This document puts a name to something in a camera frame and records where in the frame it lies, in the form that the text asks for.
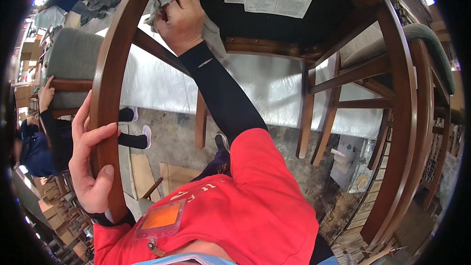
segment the concrete floor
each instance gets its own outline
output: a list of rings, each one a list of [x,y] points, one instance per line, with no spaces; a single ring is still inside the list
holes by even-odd
[[[203,170],[212,161],[216,154],[214,136],[219,131],[215,122],[208,117],[206,127],[206,146],[199,150],[195,146],[195,116],[181,113],[164,112],[153,109],[138,109],[139,120],[127,123],[129,134],[141,134],[142,127],[147,124],[152,130],[152,145],[148,150],[131,149],[131,153],[145,154],[149,158],[154,179],[160,177],[159,163],[172,164],[184,168]],[[325,211],[331,207],[337,193],[338,185],[330,179],[330,170],[333,164],[333,155],[326,153],[320,166],[310,164],[319,132],[312,131],[309,143],[308,156],[297,159],[296,146],[298,143],[298,130],[288,127],[268,126],[273,141],[285,158],[286,166],[297,180],[301,192],[306,200],[314,206],[317,218],[320,220]],[[339,136],[333,134],[327,150],[336,147]],[[131,181],[123,176],[123,189],[130,190]],[[162,187],[158,190],[163,197]]]

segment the red sweatshirt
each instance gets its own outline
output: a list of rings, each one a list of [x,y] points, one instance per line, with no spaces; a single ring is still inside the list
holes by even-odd
[[[152,205],[186,199],[179,231],[157,239],[157,247],[169,252],[201,239],[240,265],[308,264],[319,229],[315,211],[267,131],[250,129],[234,140],[231,173],[190,182]],[[95,264],[155,259],[147,239],[134,240],[138,224],[95,224]]]

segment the gray rag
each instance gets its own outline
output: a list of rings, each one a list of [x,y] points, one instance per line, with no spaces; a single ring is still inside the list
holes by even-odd
[[[144,22],[145,24],[150,25],[152,32],[157,33],[156,28],[154,27],[154,18],[156,17],[156,13],[161,13],[164,10],[163,7],[171,1],[172,0],[154,0],[154,4],[152,4],[150,8],[150,18]],[[204,19],[202,31],[203,40],[216,58],[224,59],[226,58],[227,53],[219,34],[219,27],[208,18],[206,13],[204,13],[204,15],[206,18]]]

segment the blue mask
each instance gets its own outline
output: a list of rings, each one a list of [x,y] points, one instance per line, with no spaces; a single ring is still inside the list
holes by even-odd
[[[158,258],[155,260],[134,263],[133,265],[170,265],[178,262],[195,260],[201,265],[236,265],[223,258],[204,253],[184,253]]]

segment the badge holder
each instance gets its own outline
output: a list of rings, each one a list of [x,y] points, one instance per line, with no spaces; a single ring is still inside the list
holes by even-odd
[[[178,232],[186,199],[147,210],[136,228],[134,239],[157,239]]]

